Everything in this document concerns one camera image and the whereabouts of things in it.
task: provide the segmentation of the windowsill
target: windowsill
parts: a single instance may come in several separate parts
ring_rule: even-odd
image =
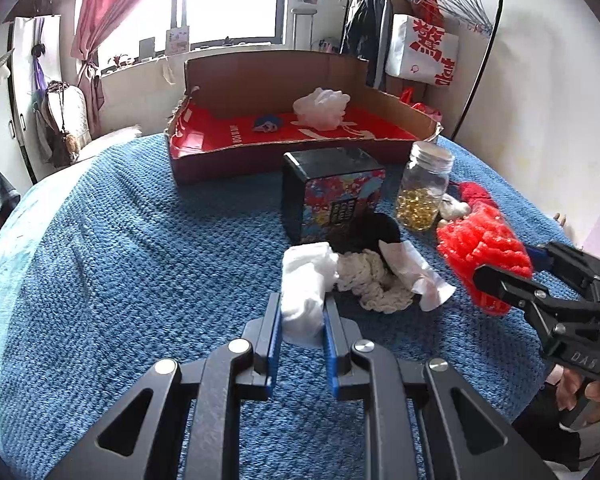
[[[207,48],[197,48],[189,52],[183,52],[181,54],[173,54],[172,56],[160,56],[154,57],[146,61],[141,61],[133,65],[119,68],[115,72],[108,72],[102,76],[103,79],[113,77],[116,75],[127,72],[128,70],[134,70],[139,67],[147,67],[151,63],[158,63],[161,59],[167,59],[174,63],[184,63],[187,59],[195,59],[199,57],[215,56],[217,54],[227,54],[229,52],[256,52],[259,50],[286,50],[289,47],[284,44],[272,44],[272,43],[247,43],[229,46],[210,46]]]

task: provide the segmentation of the glass jar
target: glass jar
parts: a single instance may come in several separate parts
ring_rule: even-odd
[[[449,184],[453,154],[437,144],[413,143],[396,199],[396,218],[414,231],[429,229]]]

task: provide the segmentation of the red knitted item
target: red knitted item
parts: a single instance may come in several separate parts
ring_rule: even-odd
[[[504,316],[509,312],[510,305],[481,292],[474,285],[474,270],[482,264],[510,270],[524,278],[531,278],[533,273],[524,245],[516,238],[500,211],[484,202],[477,202],[469,216],[439,227],[438,240],[438,251],[460,278],[474,304],[494,316]]]
[[[480,186],[480,184],[476,184],[475,182],[461,182],[458,184],[458,189],[460,190],[462,202],[467,202],[471,206],[471,209],[480,202],[498,209],[498,204],[493,201],[489,192]]]

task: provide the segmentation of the metal bolt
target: metal bolt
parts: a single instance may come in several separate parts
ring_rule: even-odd
[[[176,361],[173,359],[160,359],[154,365],[155,371],[160,375],[169,375],[176,369]]]
[[[440,357],[434,357],[429,361],[429,368],[434,372],[446,372],[449,368],[449,363]]]
[[[234,339],[229,343],[229,350],[234,354],[243,354],[249,349],[250,346],[251,343],[249,343],[246,339]]]
[[[353,343],[353,348],[355,348],[358,352],[362,352],[367,354],[376,347],[373,341],[369,341],[369,339],[358,339],[355,343]]]

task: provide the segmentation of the triangular cutout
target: triangular cutout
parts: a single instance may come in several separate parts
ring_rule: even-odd
[[[98,445],[122,456],[131,456],[154,393],[146,388],[98,437]]]
[[[466,446],[472,455],[480,455],[504,446],[504,437],[462,390],[453,388],[451,398],[458,412]]]

